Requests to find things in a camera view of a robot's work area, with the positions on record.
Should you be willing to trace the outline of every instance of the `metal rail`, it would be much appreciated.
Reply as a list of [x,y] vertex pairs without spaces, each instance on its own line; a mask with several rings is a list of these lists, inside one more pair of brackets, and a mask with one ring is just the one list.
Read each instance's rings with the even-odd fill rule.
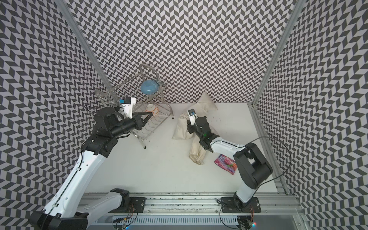
[[[79,205],[84,206],[105,196],[105,193],[84,194]],[[146,215],[218,215],[221,206],[216,202],[221,197],[234,193],[131,193],[131,197],[145,197]],[[299,200],[293,195],[259,192],[255,195],[262,209],[255,215],[303,215]],[[234,212],[232,215],[244,215]]]
[[[261,119],[258,115],[258,111],[255,109],[255,107],[253,107],[251,104],[248,104],[249,106],[249,111],[251,113],[254,125],[255,125],[255,129],[257,130],[257,134],[259,137],[263,137],[263,136],[268,136],[268,134],[266,133],[265,129],[263,128]],[[259,139],[259,141],[261,142],[262,148],[265,151],[265,156],[266,159],[268,160],[268,162],[271,164],[272,169],[273,169],[273,173],[272,176],[275,178],[279,175],[282,174],[280,165],[278,164],[278,161],[276,159],[276,155],[275,152],[272,149],[272,145],[269,139],[266,138],[261,138]],[[290,191],[289,191],[289,187],[287,186],[286,180],[284,176],[279,177],[278,179],[275,180],[275,184],[276,184],[276,188],[278,192],[282,192],[285,195],[289,195]]]
[[286,42],[289,39],[289,36],[291,34],[291,32],[294,29],[294,25],[295,23],[298,21],[298,17],[304,7],[306,0],[297,0],[293,10],[291,11],[290,14],[290,18],[289,20],[287,20],[285,29],[283,31],[283,33],[281,34],[281,38],[279,43],[276,46],[275,52],[273,53],[272,57],[271,57],[271,61],[270,64],[267,67],[266,73],[263,76],[261,83],[259,84],[258,90],[254,96],[254,99],[252,101],[252,105],[257,105],[259,99],[261,98],[261,95],[263,94],[263,91],[266,88],[266,85],[268,83],[268,80],[271,77],[271,74],[273,73],[273,69],[275,68],[275,65],[277,63],[277,61],[280,58],[280,55],[283,51],[283,49],[285,48]]

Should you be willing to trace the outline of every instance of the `black cable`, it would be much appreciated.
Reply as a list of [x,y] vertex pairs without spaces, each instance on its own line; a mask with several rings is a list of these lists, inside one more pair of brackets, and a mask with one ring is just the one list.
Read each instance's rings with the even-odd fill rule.
[[83,106],[87,106],[87,107],[94,108],[94,109],[99,109],[99,108],[94,107],[94,106],[86,105],[85,103],[83,103]]
[[253,195],[258,191],[258,189],[259,189],[259,187],[261,186],[261,185],[264,185],[264,184],[266,184],[266,183],[268,183],[268,182],[270,182],[270,181],[273,181],[273,180],[276,180],[277,178],[280,178],[281,176],[283,176],[289,169],[290,169],[290,167],[291,167],[291,152],[290,152],[290,150],[289,150],[289,148],[283,143],[283,142],[281,142],[279,139],[276,139],[276,138],[273,138],[273,137],[267,137],[267,136],[262,136],[262,137],[258,137],[258,138],[256,138],[256,139],[254,139],[253,141],[256,141],[256,140],[258,140],[258,139],[260,139],[260,138],[268,138],[268,139],[272,139],[272,140],[275,140],[275,141],[277,141],[277,142],[279,142],[279,143],[281,143],[284,147],[285,147],[285,149],[287,150],[287,152],[289,153],[289,166],[285,169],[285,171],[284,172],[282,172],[282,174],[281,175],[279,175],[279,176],[277,176],[277,177],[275,177],[275,178],[273,178],[273,179],[271,179],[271,180],[268,180],[268,181],[266,181],[266,182],[263,182],[262,184],[260,184],[259,186],[258,186],[258,188],[254,191],[254,193],[253,193]]
[[238,229],[238,230],[239,230],[239,228],[234,228],[234,227],[229,227],[229,226],[227,226],[227,225],[222,221],[222,219],[221,219],[221,210],[222,210],[223,208],[224,208],[224,207],[221,207],[221,209],[220,209],[220,211],[219,211],[219,216],[220,216],[220,221],[221,221],[221,223],[222,223],[223,225],[225,225],[226,227],[230,228],[230,229]]
[[50,213],[52,212],[52,210],[53,210],[54,208],[52,208],[50,211],[49,211],[49,213],[47,214],[47,216],[46,216],[46,218],[45,218],[45,220],[43,221],[43,223],[42,223],[42,226],[41,226],[41,230],[43,229],[43,225],[45,224],[45,222],[46,222],[46,220],[47,220],[47,217],[49,217],[49,215],[50,215]]
[[117,223],[119,223],[119,222],[121,222],[121,221],[123,221],[124,219],[130,219],[130,217],[129,217],[129,214],[130,214],[130,210],[131,210],[131,208],[132,208],[132,206],[130,206],[129,207],[129,211],[128,211],[128,215],[127,215],[127,217],[125,217],[125,218],[118,218],[118,219],[115,219],[115,220],[113,220],[113,224],[117,224]]
[[[277,142],[281,143],[281,144],[285,147],[285,149],[287,150],[287,152],[289,153],[289,166],[286,168],[286,170],[285,170],[281,175],[279,175],[279,176],[277,176],[277,177],[275,177],[275,178],[273,178],[273,179],[271,179],[271,180],[268,180],[268,181],[263,182],[262,184],[260,184],[260,185],[258,186],[258,188],[255,190],[255,192],[253,193],[253,195],[256,193],[256,191],[259,189],[259,187],[260,187],[261,185],[264,185],[264,184],[266,184],[266,183],[268,183],[268,182],[270,182],[270,181],[276,180],[277,178],[279,178],[279,177],[283,176],[283,175],[284,175],[284,174],[285,174],[285,173],[290,169],[290,167],[291,167],[291,152],[290,152],[290,150],[288,149],[288,147],[287,147],[287,146],[286,146],[282,141],[280,141],[279,139],[273,138],[273,137],[268,137],[268,136],[258,137],[258,138],[256,138],[256,139],[254,139],[253,141],[256,141],[256,140],[261,139],[261,138],[268,138],[268,139],[272,139],[272,140],[275,140],[275,141],[277,141]],[[227,144],[229,144],[229,145],[232,145],[232,146],[235,146],[235,147],[238,147],[238,148],[243,148],[243,147],[245,147],[246,145],[248,145],[248,144],[252,143],[253,141],[248,142],[247,144],[245,144],[245,145],[244,145],[244,146],[242,146],[242,147],[240,147],[240,146],[236,146],[236,145],[233,145],[233,144],[231,144],[231,143],[229,143],[229,142],[226,142],[226,141],[222,141],[222,142],[225,142],[225,143],[227,143]]]
[[127,226],[125,226],[125,228],[123,228],[122,230],[126,229],[127,227],[129,227],[129,225],[131,225],[132,223],[134,223],[134,221],[137,219],[137,217],[138,217],[138,212],[137,212],[137,215],[135,216],[134,220],[130,224],[128,224]]
[[[225,202],[221,202],[219,199],[216,200],[216,202],[221,205],[221,207],[223,208],[234,208],[233,205],[228,205],[226,204]],[[243,212],[242,210],[238,209],[237,207],[235,207],[235,209],[238,211],[238,212]]]
[[121,137],[117,137],[116,139],[119,139],[119,138],[125,138],[125,137],[128,137],[130,135],[130,132],[128,133],[128,135],[126,136],[121,136]]

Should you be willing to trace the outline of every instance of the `blue bowl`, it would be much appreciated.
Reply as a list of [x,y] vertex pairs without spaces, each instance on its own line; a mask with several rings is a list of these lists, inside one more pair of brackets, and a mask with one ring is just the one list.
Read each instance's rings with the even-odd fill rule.
[[146,95],[155,94],[159,90],[159,84],[153,80],[144,81],[141,85],[141,92]]

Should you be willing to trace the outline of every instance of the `wire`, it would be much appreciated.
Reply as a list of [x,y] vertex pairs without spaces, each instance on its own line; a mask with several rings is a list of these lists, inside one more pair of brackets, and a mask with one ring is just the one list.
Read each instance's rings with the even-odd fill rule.
[[129,217],[129,214],[130,214],[130,211],[131,211],[131,209],[132,209],[132,206],[129,206],[129,211],[128,211],[128,215],[127,215],[127,217],[124,217],[124,218],[118,218],[118,219],[115,219],[115,220],[113,220],[113,224],[115,223],[120,223],[121,221],[123,221],[123,220],[127,220],[127,219],[129,219],[130,217],[132,217],[132,215],[133,215],[133,213],[134,213],[134,208],[133,208],[133,213],[132,213],[132,215]]
[[281,175],[279,175],[279,176],[277,176],[277,177],[275,177],[275,178],[273,178],[273,179],[271,179],[271,180],[268,180],[268,181],[266,181],[266,182],[263,182],[262,184],[260,184],[259,186],[258,186],[258,188],[254,191],[254,193],[253,193],[253,195],[252,196],[254,196],[254,194],[258,191],[258,189],[262,186],[262,185],[264,185],[264,184],[266,184],[266,183],[268,183],[268,182],[270,182],[270,181],[273,181],[273,180],[276,180],[277,178],[280,178],[281,176],[283,176],[289,169],[290,169],[290,167],[291,167],[291,152],[290,152],[290,150],[289,150],[289,148],[283,143],[283,142],[281,142],[279,139],[276,139],[276,138],[273,138],[273,137],[267,137],[267,136],[262,136],[262,137],[258,137],[258,138],[256,138],[256,139],[254,139],[253,141],[256,141],[256,140],[258,140],[258,139],[260,139],[260,138],[268,138],[268,139],[272,139],[272,140],[275,140],[275,141],[277,141],[277,142],[279,142],[279,143],[281,143],[284,147],[285,147],[285,149],[287,150],[287,152],[289,153],[289,165],[288,165],[288,167],[285,169],[285,171],[284,172],[282,172],[282,174]]
[[87,107],[94,108],[94,109],[99,109],[99,108],[94,107],[94,106],[86,105],[85,103],[83,103],[83,106],[87,106]]
[[222,211],[222,209],[223,209],[224,207],[221,207],[221,209],[220,209],[220,211],[219,211],[219,216],[220,216],[220,221],[221,221],[221,223],[223,224],[223,225],[225,225],[226,227],[228,227],[228,228],[230,228],[230,229],[238,229],[239,230],[239,228],[234,228],[234,227],[229,227],[229,226],[227,226],[223,221],[222,221],[222,219],[221,219],[221,211]]
[[122,230],[126,229],[127,227],[129,227],[129,225],[131,225],[132,223],[134,223],[134,221],[137,219],[137,217],[138,217],[138,212],[137,212],[137,215],[135,216],[134,220],[130,224],[128,224],[127,226],[125,226],[125,228],[123,228]]
[[253,207],[252,207],[252,206],[251,206],[251,208],[250,208],[250,211],[251,211],[251,217],[252,217],[252,219],[251,219],[251,223],[253,223],[254,209],[253,209]]
[[51,208],[51,210],[49,211],[49,213],[47,214],[47,216],[46,216],[46,218],[45,218],[45,220],[43,221],[43,223],[42,223],[42,226],[41,226],[41,230],[43,229],[43,225],[45,224],[45,222],[46,222],[46,220],[47,220],[47,217],[49,217],[49,215],[50,215],[50,213],[52,212],[52,210],[53,210],[54,208]]
[[[272,139],[272,140],[275,140],[275,141],[277,141],[277,142],[279,142],[279,143],[281,143],[284,147],[285,147],[285,149],[287,150],[287,152],[289,153],[289,166],[286,168],[286,170],[281,174],[281,175],[279,175],[279,176],[277,176],[277,177],[275,177],[275,178],[273,178],[273,179],[271,179],[271,180],[268,180],[268,181],[266,181],[266,182],[263,182],[262,184],[260,184],[259,186],[258,186],[258,188],[255,190],[255,192],[253,193],[253,195],[256,193],[256,191],[259,189],[259,187],[261,186],[261,185],[264,185],[264,184],[266,184],[266,183],[268,183],[268,182],[270,182],[270,181],[273,181],[273,180],[276,180],[277,178],[279,178],[279,177],[281,177],[281,176],[283,176],[289,169],[290,169],[290,167],[291,167],[291,152],[290,152],[290,150],[289,150],[289,148],[282,142],[282,141],[280,141],[279,139],[276,139],[276,138],[273,138],[273,137],[268,137],[268,136],[262,136],[262,137],[258,137],[258,138],[256,138],[256,139],[254,139],[253,141],[256,141],[256,140],[258,140],[258,139],[261,139],[261,138],[268,138],[268,139]],[[229,144],[229,145],[232,145],[232,146],[235,146],[235,147],[238,147],[238,148],[243,148],[243,147],[245,147],[246,145],[248,145],[248,144],[250,144],[250,143],[252,143],[253,141],[250,141],[250,142],[248,142],[247,144],[245,144],[244,146],[242,146],[242,147],[240,147],[240,146],[236,146],[236,145],[233,145],[233,144],[231,144],[231,143],[229,143],[229,142],[226,142],[226,141],[222,141],[222,142],[225,142],[225,143],[227,143],[227,144]]]
[[128,133],[128,135],[126,136],[121,136],[121,137],[117,137],[116,139],[119,139],[119,138],[125,138],[125,137],[128,137],[130,135],[130,132]]
[[133,212],[132,212],[132,215],[129,217],[129,219],[132,218],[132,216],[134,214],[134,204],[132,204],[132,207],[133,207]]

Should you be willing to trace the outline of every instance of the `metal bracket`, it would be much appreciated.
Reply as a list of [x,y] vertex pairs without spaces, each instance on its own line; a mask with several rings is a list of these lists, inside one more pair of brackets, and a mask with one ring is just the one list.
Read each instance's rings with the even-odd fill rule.
[[257,197],[252,197],[249,204],[243,208],[242,210],[237,210],[234,204],[234,197],[221,197],[221,203],[226,204],[222,206],[223,213],[251,213],[251,209],[253,209],[253,213],[260,213],[261,206],[259,205],[259,201]]
[[[145,197],[131,197],[130,202],[133,204],[134,212],[143,213],[144,205],[146,203]],[[129,210],[124,207],[119,207],[117,209],[111,210],[110,213],[128,213]]]

